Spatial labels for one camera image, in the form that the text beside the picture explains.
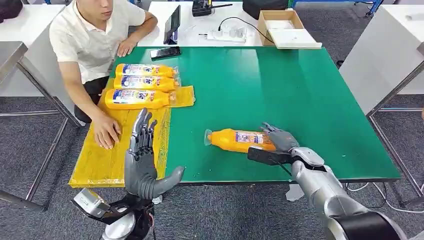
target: gray robotic hand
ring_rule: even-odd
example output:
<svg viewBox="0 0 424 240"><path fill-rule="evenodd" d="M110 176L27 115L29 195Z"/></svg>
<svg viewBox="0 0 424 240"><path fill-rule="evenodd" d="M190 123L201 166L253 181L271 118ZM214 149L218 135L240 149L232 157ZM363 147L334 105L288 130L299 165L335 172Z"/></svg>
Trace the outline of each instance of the gray robotic hand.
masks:
<svg viewBox="0 0 424 240"><path fill-rule="evenodd" d="M171 175L157 180L153 151L157 121L149 126L152 113L143 108L132 128L129 149L125 153L125 188L142 199L151 200L173 188L183 178L184 167L176 167Z"/></svg>
<svg viewBox="0 0 424 240"><path fill-rule="evenodd" d="M266 135L268 135L277 151L289 152L292 148L299 147L298 141L290 132L276 128L266 122L263 122L262 124L265 127L261 126L260 128Z"/></svg>

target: plastic bottle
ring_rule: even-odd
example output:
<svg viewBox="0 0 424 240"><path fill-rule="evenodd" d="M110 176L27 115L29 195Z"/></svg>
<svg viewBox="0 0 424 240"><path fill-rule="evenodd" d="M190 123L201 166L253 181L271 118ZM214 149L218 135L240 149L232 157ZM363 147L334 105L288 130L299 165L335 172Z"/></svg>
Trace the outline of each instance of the plastic bottle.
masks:
<svg viewBox="0 0 424 240"><path fill-rule="evenodd" d="M230 128L221 131L204 132L204 144L212 144L223 150L247 153L249 147L256 147L267 151L275 151L276 147L267 135L258 131L240 131Z"/></svg>
<svg viewBox="0 0 424 240"><path fill-rule="evenodd" d="M115 89L159 90L164 93L174 91L179 86L181 86L179 78L174 79L165 76L117 75L113 82Z"/></svg>
<svg viewBox="0 0 424 240"><path fill-rule="evenodd" d="M111 89L106 92L105 102L110 109L160 109L176 101L175 92L157 90Z"/></svg>
<svg viewBox="0 0 424 240"><path fill-rule="evenodd" d="M178 75L178 68L165 65L120 63L116 66L115 73L116 76L164 76L174 78Z"/></svg>

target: green tabletop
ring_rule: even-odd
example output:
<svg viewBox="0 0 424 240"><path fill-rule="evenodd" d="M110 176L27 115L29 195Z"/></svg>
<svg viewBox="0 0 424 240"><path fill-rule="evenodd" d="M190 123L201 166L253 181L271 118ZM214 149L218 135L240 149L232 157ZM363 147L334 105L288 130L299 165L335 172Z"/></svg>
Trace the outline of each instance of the green tabletop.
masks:
<svg viewBox="0 0 424 240"><path fill-rule="evenodd" d="M149 64L151 49L137 47L116 63ZM194 106L172 109L166 175L184 166L185 183L290 181L279 166L204 145L205 129L259 131L268 122L317 152L342 181L400 178L324 48L181 47L181 52L154 61L178 66L182 85L193 85L196 97Z"/></svg>

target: yellow plastic sheet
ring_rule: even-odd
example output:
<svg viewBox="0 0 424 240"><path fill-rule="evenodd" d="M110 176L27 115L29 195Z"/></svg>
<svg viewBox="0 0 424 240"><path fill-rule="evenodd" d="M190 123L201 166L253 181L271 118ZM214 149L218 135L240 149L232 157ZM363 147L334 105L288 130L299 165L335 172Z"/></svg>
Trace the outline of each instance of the yellow plastic sheet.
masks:
<svg viewBox="0 0 424 240"><path fill-rule="evenodd" d="M104 93L113 88L113 79L110 79ZM106 107L104 94L98 106L109 116L118 121L121 126L122 135L119 143L112 149L99 147L94 140L93 126L90 126L85 137L84 144L76 162L69 185L73 188L106 188L124 186L124 158L125 152L130 145L130 135L134 122L140 110L112 110ZM154 163L158 179L165 176L167 165L168 139L171 119L171 109L149 110L156 119L153 140Z"/></svg>
<svg viewBox="0 0 424 240"><path fill-rule="evenodd" d="M171 108L193 106L195 104L195 90L193 86L183 86L176 89L176 103Z"/></svg>

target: floor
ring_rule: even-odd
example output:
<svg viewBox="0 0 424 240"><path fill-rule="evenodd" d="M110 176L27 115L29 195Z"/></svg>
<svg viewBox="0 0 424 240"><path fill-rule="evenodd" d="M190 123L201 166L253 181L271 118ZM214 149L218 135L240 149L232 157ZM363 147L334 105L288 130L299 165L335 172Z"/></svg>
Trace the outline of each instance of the floor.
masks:
<svg viewBox="0 0 424 240"><path fill-rule="evenodd" d="M352 3L299 3L296 10L312 36L323 43L334 61L344 59L369 22L363 18L367 5ZM397 97L393 103L422 106L423 96ZM52 107L39 97L0 98L0 112L36 111ZM420 113L378 113L376 118L392 144L405 160L419 184L424 182L424 126ZM59 129L58 115L1 118L0 189L25 197L50 142ZM0 240L97 240L104 224L85 217L70 200L79 192L67 185L88 128L63 133L52 162L35 195L35 202L48 206L33 212L0 201ZM357 188L361 184L351 184ZM405 180L387 187L389 202L399 207L416 195ZM322 224L315 210L302 197L289 202L286 184L179 186L164 195L155 207L158 240L319 240ZM107 201L119 200L122 188L95 188ZM370 184L351 196L368 207L383 203ZM422 214L378 208L395 220L409 238L424 230Z"/></svg>

